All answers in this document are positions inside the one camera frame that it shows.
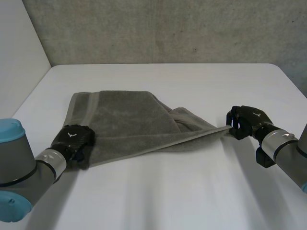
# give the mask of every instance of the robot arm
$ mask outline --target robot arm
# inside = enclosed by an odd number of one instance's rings
[[[0,119],[0,220],[23,219],[72,163],[86,169],[94,137],[86,126],[65,126],[34,158],[20,121]]]
[[[236,139],[252,136],[259,142],[257,163],[265,168],[277,164],[307,193],[307,125],[298,140],[275,127],[262,110],[248,106],[234,106],[227,114],[226,123],[233,125],[230,134]]]

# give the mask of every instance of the white wall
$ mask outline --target white wall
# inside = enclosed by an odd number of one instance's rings
[[[12,117],[49,69],[22,0],[0,0],[0,118]]]

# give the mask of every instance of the towel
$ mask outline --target towel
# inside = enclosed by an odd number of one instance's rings
[[[75,93],[64,126],[89,126],[96,133],[89,166],[152,151],[189,151],[228,134],[185,108],[171,109],[150,92]]]

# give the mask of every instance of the white table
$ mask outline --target white table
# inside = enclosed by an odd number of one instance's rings
[[[150,91],[218,127],[233,105],[264,110],[298,138],[307,122],[307,99],[270,64],[63,65],[14,116],[34,155],[61,129],[73,93],[101,90]],[[249,138],[224,138],[195,152],[150,153],[68,173],[25,219],[0,229],[306,229],[307,195],[278,166],[258,165],[256,148]]]

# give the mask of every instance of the gray wall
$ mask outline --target gray wall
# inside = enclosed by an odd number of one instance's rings
[[[307,95],[306,0],[23,2],[52,66],[272,63]]]

